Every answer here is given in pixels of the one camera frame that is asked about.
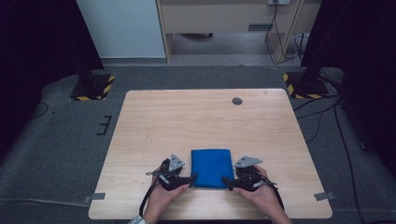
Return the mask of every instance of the wall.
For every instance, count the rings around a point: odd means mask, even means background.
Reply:
[[[101,58],[165,58],[155,0],[77,0]]]

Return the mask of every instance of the blue cloth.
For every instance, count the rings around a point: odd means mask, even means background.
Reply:
[[[191,151],[191,175],[197,174],[192,186],[226,189],[222,177],[233,180],[233,164],[229,149],[194,149]]]

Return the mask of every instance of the carpeted floor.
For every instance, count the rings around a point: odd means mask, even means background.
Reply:
[[[129,90],[163,89],[286,89],[282,75],[295,67],[259,66],[135,66],[108,67],[116,76],[103,101],[73,102],[69,94],[78,77],[64,78],[43,90],[42,104],[26,124],[11,153],[0,167],[0,199],[40,199],[74,206],[0,203],[0,223],[126,223],[127,220],[90,220],[85,196],[94,193],[111,136]],[[294,108],[309,100],[290,99]],[[300,118],[329,108],[337,97],[316,100],[296,111]],[[362,151],[346,112],[337,117],[355,176],[361,215],[365,222],[396,220],[396,180],[374,152]],[[106,135],[100,124],[112,116]],[[332,191],[333,216],[323,220],[295,219],[294,223],[361,223],[356,209],[350,167],[333,108],[299,119],[308,148],[326,191]],[[225,221],[262,223],[262,221]]]

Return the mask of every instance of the black tape mark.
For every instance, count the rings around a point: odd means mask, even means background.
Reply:
[[[110,125],[110,121],[111,121],[112,116],[111,115],[107,115],[107,116],[104,116],[104,118],[107,119],[107,122],[106,123],[101,123],[100,126],[105,126],[105,129],[103,130],[102,133],[97,133],[96,135],[106,135],[106,133],[107,133],[107,128],[108,128],[108,125]]]

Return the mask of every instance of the hand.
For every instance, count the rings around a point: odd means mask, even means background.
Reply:
[[[268,177],[267,172],[260,166],[255,165],[261,175]],[[233,191],[241,195],[243,198],[254,203],[262,213],[268,216],[274,224],[289,224],[291,220],[283,211],[282,207],[274,194],[274,191],[266,186],[261,185],[254,192],[244,189],[234,188]]]
[[[157,185],[148,197],[148,205],[143,214],[143,219],[145,219],[148,224],[157,223],[168,205],[188,187],[189,185],[187,184],[168,191],[161,185]]]

